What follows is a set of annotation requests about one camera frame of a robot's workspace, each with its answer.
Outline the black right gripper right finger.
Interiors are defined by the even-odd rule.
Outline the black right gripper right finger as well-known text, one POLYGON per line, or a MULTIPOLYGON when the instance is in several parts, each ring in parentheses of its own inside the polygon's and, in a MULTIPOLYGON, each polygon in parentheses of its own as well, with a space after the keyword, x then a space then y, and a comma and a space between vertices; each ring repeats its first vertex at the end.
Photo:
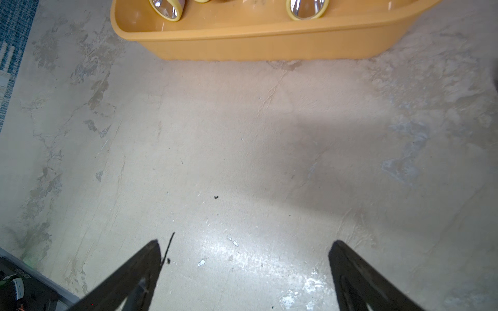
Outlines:
POLYGON ((328 253, 340 310, 421 310, 345 242, 328 253))

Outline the yellow plastic storage tray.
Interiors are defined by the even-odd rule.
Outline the yellow plastic storage tray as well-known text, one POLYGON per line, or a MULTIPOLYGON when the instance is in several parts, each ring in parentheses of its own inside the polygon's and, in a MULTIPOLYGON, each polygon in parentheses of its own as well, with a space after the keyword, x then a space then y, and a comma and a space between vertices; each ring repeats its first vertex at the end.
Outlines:
POLYGON ((177 22, 148 1, 114 1, 115 33, 164 60, 275 61, 371 58, 398 42, 435 1, 331 1, 295 20, 285 1, 188 1, 177 22))

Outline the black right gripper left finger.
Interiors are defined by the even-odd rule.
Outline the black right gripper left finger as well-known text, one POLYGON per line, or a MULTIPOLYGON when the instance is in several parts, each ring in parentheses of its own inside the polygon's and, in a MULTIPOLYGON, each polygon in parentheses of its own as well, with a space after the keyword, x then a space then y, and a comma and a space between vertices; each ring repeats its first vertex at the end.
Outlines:
POLYGON ((167 260, 152 240, 70 310, 149 310, 167 260))

